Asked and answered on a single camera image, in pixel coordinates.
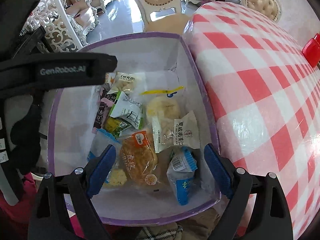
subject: barcode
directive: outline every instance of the barcode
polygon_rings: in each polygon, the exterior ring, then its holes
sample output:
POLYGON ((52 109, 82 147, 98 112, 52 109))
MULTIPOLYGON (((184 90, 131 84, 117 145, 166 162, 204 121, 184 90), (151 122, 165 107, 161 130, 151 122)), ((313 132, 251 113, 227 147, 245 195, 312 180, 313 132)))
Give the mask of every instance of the barcode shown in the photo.
POLYGON ((181 160, 180 156, 173 158, 171 163, 172 163, 172 167, 175 171, 181 171, 186 168, 183 161, 181 160))
POLYGON ((131 111, 131 113, 127 115, 127 118, 133 121, 136 125, 138 124, 138 115, 135 112, 131 111))
POLYGON ((120 128, 125 128, 127 126, 127 123, 125 123, 125 122, 121 122, 120 124, 119 124, 119 127, 120 128))
POLYGON ((158 142, 161 143, 161 139, 160 139, 160 130, 157 131, 158 133, 158 142))

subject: plastic food bag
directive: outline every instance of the plastic food bag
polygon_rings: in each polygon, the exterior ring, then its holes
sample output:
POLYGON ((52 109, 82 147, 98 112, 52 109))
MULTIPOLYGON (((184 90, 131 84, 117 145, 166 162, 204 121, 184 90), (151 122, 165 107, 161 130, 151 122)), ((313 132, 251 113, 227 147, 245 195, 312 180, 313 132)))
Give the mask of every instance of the plastic food bag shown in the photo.
POLYGON ((146 131, 132 134, 122 142, 120 155, 131 179, 138 184, 154 185, 158 178, 153 171, 158 163, 146 131))
POLYGON ((129 122, 135 129, 141 129, 143 125, 143 114, 141 104, 130 99, 123 91, 119 91, 109 116, 121 117, 129 122))
POLYGON ((108 94, 112 94, 118 91, 130 93, 135 87, 136 76, 134 74, 117 72, 115 81, 111 86, 111 90, 108 94))
POLYGON ((167 177, 180 205, 188 204, 189 188, 196 169, 196 160, 187 147, 174 150, 167 177))
POLYGON ((148 102, 146 115, 148 122, 152 123, 154 116, 172 120, 180 118, 181 110, 175 98, 161 95, 148 102))
POLYGON ((199 129, 193 111, 190 111, 182 119, 172 120, 153 116, 152 131, 156 153, 173 145, 184 145, 193 149, 200 148, 199 129))
POLYGON ((99 109, 97 111, 96 118, 94 120, 93 129, 100 129, 101 125, 103 124, 105 118, 108 116, 108 112, 113 106, 113 103, 116 101, 116 94, 108 94, 111 85, 111 75, 112 73, 106 74, 106 82, 100 91, 99 97, 99 109))
POLYGON ((132 125, 120 118, 113 118, 109 116, 103 126, 103 128, 111 133, 114 137, 118 138, 122 135, 122 132, 132 127, 132 125))
POLYGON ((120 150, 122 145, 113 137, 112 134, 106 132, 103 129, 97 130, 97 134, 91 144, 87 161, 90 161, 95 157, 99 157, 109 144, 113 145, 116 148, 117 157, 114 166, 112 167, 105 180, 105 183, 111 186, 123 185, 127 181, 127 177, 125 175, 125 172, 119 168, 120 150))

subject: pastry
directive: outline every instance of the pastry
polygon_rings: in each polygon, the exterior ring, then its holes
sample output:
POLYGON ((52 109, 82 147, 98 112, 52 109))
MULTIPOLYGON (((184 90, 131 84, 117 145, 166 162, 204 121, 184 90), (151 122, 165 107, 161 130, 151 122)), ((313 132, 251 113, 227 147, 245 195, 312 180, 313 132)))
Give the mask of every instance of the pastry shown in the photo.
POLYGON ((107 177, 108 185, 110 186, 120 186, 126 183, 127 176, 125 175, 124 170, 114 168, 110 171, 110 174, 107 177))
POLYGON ((158 158, 146 131, 134 133, 122 142, 120 155, 133 181, 145 184, 145 177, 155 169, 158 158))
POLYGON ((180 119, 180 107, 177 100, 167 96, 158 96, 153 98, 147 104, 147 119, 152 123, 152 117, 158 116, 166 119, 180 119))

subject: white label sticker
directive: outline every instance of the white label sticker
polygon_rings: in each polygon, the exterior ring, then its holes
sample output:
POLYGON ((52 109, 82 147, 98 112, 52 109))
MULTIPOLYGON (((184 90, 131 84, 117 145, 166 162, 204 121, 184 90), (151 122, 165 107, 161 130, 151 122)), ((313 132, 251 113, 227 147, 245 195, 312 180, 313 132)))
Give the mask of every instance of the white label sticker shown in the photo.
POLYGON ((175 171, 182 171, 183 169, 186 168, 180 156, 174 157, 171 161, 171 164, 172 164, 172 168, 175 171))
POLYGON ((0 139, 0 150, 5 150, 4 138, 0 139))
POLYGON ((4 163, 8 160, 9 160, 9 158, 8 158, 7 152, 6 151, 1 152, 0 153, 0 163, 4 163))

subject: red and white checkered cloth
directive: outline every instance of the red and white checkered cloth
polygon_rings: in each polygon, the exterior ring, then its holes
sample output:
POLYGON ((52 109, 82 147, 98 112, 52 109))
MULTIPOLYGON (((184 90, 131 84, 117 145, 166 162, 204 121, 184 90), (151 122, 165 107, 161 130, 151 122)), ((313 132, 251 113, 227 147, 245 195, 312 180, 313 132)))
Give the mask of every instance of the red and white checkered cloth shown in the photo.
POLYGON ((297 239, 320 207, 319 69, 276 23, 234 3, 200 7, 185 38, 212 104, 221 155, 249 173, 277 174, 297 239))

